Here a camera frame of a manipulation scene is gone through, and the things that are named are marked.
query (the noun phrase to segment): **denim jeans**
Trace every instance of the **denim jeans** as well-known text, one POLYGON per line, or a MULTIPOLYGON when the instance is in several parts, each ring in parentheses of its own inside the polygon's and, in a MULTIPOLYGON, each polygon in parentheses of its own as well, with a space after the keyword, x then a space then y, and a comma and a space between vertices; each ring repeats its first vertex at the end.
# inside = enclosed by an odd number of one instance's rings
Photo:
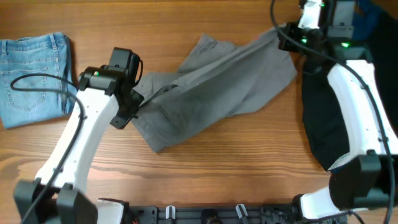
MULTIPOLYGON (((14 91, 21 75, 46 73, 72 80, 69 38, 62 33, 0 40, 0 117, 5 128, 57 118, 72 112, 74 102, 49 92, 14 91)), ((49 77, 19 80, 19 88, 51 88, 76 93, 73 86, 49 77)))

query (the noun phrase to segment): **wooden table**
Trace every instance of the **wooden table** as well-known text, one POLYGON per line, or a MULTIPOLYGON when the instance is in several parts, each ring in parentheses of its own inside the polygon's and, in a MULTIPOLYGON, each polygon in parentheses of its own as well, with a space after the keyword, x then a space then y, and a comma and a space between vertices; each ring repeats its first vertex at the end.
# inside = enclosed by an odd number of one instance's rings
MULTIPOLYGON (((106 64, 115 46, 138 53, 144 73, 174 72, 202 33, 243 45, 272 27, 270 0, 0 2, 0 39, 62 31, 73 41, 76 76, 87 66, 106 64)), ((397 3, 384 4, 398 12, 397 3)), ((297 1, 277 1, 280 23, 299 13, 297 1)), ((19 179, 34 178, 67 119, 0 129, 0 223, 18 223, 13 188, 19 179)), ((91 165, 87 195, 156 206, 284 203, 327 186, 328 178, 308 146, 298 77, 257 113, 219 121, 159 154, 133 125, 110 126, 91 165)), ((362 216, 381 223, 384 212, 362 216)), ((397 212, 393 221, 398 222, 397 212)))

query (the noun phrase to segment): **jeans pocket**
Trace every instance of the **jeans pocket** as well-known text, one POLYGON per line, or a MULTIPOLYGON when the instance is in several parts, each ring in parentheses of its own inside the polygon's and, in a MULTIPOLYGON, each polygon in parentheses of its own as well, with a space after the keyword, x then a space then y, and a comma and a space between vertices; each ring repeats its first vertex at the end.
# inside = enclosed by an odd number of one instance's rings
MULTIPOLYGON (((7 97, 12 108, 21 111, 31 111, 36 106, 44 102, 45 92, 29 92, 29 91, 15 91, 10 87, 11 82, 22 76, 32 73, 42 73, 47 71, 48 67, 42 67, 35 70, 11 70, 1 71, 1 83, 7 93, 7 97)), ((18 88, 45 88, 46 77, 29 77, 18 80, 14 84, 18 88)))

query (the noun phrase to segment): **gray cloth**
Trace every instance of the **gray cloth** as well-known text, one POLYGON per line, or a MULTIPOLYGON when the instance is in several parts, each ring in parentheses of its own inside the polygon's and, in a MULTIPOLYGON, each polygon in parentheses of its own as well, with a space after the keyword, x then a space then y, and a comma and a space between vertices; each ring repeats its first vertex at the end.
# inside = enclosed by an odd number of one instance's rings
POLYGON ((278 43, 274 29, 244 47, 203 34, 177 73, 143 76, 135 90, 146 100, 132 123, 159 152, 219 119, 257 111, 296 75, 278 43))

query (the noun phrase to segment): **blue fabric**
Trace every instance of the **blue fabric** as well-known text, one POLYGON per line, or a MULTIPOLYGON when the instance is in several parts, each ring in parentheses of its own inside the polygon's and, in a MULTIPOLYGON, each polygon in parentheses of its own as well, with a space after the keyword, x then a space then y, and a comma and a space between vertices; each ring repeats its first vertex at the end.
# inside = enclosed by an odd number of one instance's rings
POLYGON ((357 13, 354 15, 353 25, 355 28, 353 39, 366 40, 379 23, 382 9, 370 0, 359 0, 358 7, 363 15, 357 13))
MULTIPOLYGON (((0 40, 0 117, 5 128, 57 118, 72 112, 74 102, 49 92, 22 92, 10 88, 13 79, 46 73, 72 81, 69 38, 62 33, 19 40, 0 40)), ((49 77, 19 80, 20 88, 51 88, 76 94, 73 86, 49 77)))

